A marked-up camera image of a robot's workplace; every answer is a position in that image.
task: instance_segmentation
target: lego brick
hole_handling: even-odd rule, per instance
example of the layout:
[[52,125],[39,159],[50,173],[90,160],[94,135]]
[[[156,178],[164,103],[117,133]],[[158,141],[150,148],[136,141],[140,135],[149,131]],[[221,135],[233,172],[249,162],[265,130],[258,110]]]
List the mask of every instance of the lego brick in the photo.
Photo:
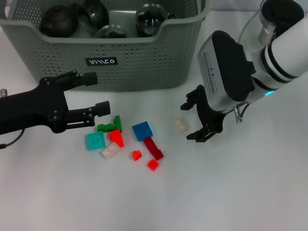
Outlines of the lego brick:
[[109,159],[109,158],[115,156],[119,151],[120,151],[119,145],[117,145],[117,143],[113,142],[112,144],[110,144],[107,148],[105,148],[102,151],[102,154],[106,159]]
[[151,160],[149,163],[148,163],[148,167],[150,170],[152,171],[155,171],[159,166],[159,163],[155,160]]
[[106,147],[104,133],[102,131],[87,135],[89,150],[96,150]]
[[133,126],[133,130],[138,141],[143,141],[146,138],[153,136],[148,122],[143,122]]
[[116,130],[120,130],[120,132],[122,132],[122,123],[119,115],[115,116],[114,125]]
[[137,161],[142,157],[142,154],[140,151],[133,151],[132,157],[134,161]]
[[143,142],[155,160],[160,160],[164,157],[163,153],[157,148],[151,137],[146,138]]
[[124,147],[123,138],[120,130],[111,131],[109,134],[109,139],[113,142],[116,142],[120,148]]
[[100,124],[97,126],[97,131],[111,132],[114,130],[116,130],[116,127],[113,124]]
[[179,133],[186,132],[188,130],[188,124],[183,118],[176,118],[173,120],[173,124]]

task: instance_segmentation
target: white lego brick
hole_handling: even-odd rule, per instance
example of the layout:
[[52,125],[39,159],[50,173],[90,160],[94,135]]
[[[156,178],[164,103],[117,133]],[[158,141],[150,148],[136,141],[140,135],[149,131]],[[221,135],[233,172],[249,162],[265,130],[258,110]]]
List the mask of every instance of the white lego brick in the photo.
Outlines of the white lego brick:
[[188,124],[183,118],[176,118],[173,120],[173,124],[179,133],[186,132],[188,130]]
[[105,148],[102,151],[102,154],[106,159],[109,159],[115,156],[119,151],[120,151],[119,145],[117,145],[116,142],[113,142],[112,144],[110,144],[107,148]]

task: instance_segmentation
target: cable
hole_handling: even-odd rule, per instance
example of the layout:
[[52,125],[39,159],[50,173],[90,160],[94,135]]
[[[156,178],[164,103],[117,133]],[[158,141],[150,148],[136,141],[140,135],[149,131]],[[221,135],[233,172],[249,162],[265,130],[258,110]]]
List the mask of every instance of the cable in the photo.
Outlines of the cable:
[[0,144],[0,149],[4,149],[4,148],[7,148],[7,147],[15,144],[23,136],[24,132],[25,132],[25,129],[22,129],[21,133],[19,134],[19,136],[15,140],[13,140],[12,142],[10,142],[8,144]]
[[240,115],[241,118],[243,118],[244,113],[245,113],[246,109],[247,109],[249,106],[250,106],[250,104],[247,104],[247,105],[245,106],[245,108],[243,109],[243,111],[242,111],[242,113],[241,113],[241,115]]

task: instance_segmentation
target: blue lego brick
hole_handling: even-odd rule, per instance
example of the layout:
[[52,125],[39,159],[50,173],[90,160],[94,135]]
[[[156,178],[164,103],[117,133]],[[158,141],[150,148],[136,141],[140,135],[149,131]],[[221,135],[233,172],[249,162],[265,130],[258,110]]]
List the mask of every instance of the blue lego brick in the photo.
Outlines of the blue lego brick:
[[148,122],[143,122],[141,124],[133,126],[133,130],[138,141],[143,141],[146,138],[153,136]]
[[89,150],[96,150],[106,147],[104,133],[102,131],[88,134],[87,141]]

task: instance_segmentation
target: perforated basket wall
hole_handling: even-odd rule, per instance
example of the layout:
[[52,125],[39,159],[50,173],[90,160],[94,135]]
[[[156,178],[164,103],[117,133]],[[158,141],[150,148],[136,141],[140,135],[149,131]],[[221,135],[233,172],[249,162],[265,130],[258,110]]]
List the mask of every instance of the perforated basket wall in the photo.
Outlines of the perforated basket wall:
[[[34,78],[56,76],[71,70],[97,72],[99,84],[87,90],[149,90],[171,88],[187,78],[202,20],[205,0],[102,0],[109,11],[136,11],[158,3],[179,19],[165,21],[152,38],[90,39],[49,38],[39,31],[44,13],[53,5],[83,0],[15,0],[0,25]],[[0,0],[4,11],[5,0]],[[86,58],[116,57],[118,65],[88,66]]]

